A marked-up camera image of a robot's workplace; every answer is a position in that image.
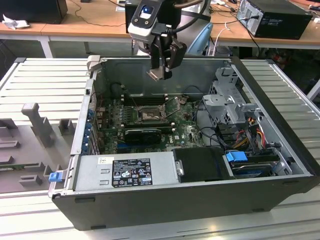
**black computer case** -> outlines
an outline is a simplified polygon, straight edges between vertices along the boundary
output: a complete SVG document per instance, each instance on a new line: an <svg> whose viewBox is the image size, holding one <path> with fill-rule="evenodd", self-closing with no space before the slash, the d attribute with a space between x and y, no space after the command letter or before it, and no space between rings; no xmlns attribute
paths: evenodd
<svg viewBox="0 0 320 240"><path fill-rule="evenodd" d="M1 0L0 19L3 15L29 23L60 24L67 14L66 0Z"/></svg>
<svg viewBox="0 0 320 240"><path fill-rule="evenodd" d="M242 0L237 19L259 16L259 19L240 21L256 38L298 40L312 15L286 0Z"/></svg>

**power supply label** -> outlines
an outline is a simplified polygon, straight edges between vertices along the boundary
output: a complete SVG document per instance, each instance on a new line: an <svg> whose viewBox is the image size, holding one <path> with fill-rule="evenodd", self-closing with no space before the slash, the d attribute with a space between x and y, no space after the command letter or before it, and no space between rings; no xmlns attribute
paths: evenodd
<svg viewBox="0 0 320 240"><path fill-rule="evenodd" d="M150 158L114 160L112 186L114 188L152 185Z"/></svg>

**yellow wire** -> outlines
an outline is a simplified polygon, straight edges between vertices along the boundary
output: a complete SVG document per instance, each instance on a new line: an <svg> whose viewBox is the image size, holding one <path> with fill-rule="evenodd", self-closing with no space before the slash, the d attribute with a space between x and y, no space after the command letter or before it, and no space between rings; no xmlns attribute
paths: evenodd
<svg viewBox="0 0 320 240"><path fill-rule="evenodd" d="M240 147L241 145L245 144L247 141L248 141L248 138L242 140L242 141L239 142L237 145L233 146L233 148L236 149L236 148Z"/></svg>
<svg viewBox="0 0 320 240"><path fill-rule="evenodd" d="M256 133L260 135L260 138L261 138L261 146L263 147L263 146L264 146L264 145L263 145L263 136L262 136L261 132L259 132L259 131L257 131Z"/></svg>

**white table leg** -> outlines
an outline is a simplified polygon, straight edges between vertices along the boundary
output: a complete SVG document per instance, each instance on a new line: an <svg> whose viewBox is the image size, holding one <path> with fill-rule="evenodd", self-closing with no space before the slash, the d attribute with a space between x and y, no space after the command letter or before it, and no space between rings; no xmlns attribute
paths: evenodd
<svg viewBox="0 0 320 240"><path fill-rule="evenodd" d="M320 93L320 79L306 96L312 101L318 93Z"/></svg>
<svg viewBox="0 0 320 240"><path fill-rule="evenodd" d="M83 43L84 43L85 53L86 53L86 54L90 54L90 53L91 53L91 51L90 51L89 42L84 41Z"/></svg>
<svg viewBox="0 0 320 240"><path fill-rule="evenodd" d="M47 59L53 59L54 58L54 54L52 53L51 51L51 48L50 48L50 40L48 37L46 36L43 36L40 38L40 43L41 43L41 46L42 46L42 49L43 49L43 52L44 52L44 55Z"/></svg>

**red wire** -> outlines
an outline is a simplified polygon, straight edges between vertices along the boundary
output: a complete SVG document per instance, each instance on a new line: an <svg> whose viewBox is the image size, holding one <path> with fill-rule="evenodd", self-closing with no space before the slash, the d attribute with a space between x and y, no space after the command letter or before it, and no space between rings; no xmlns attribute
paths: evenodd
<svg viewBox="0 0 320 240"><path fill-rule="evenodd" d="M237 135L236 135L236 144L238 143L238 140L239 140L239 135L244 133L245 131L244 130L241 130Z"/></svg>

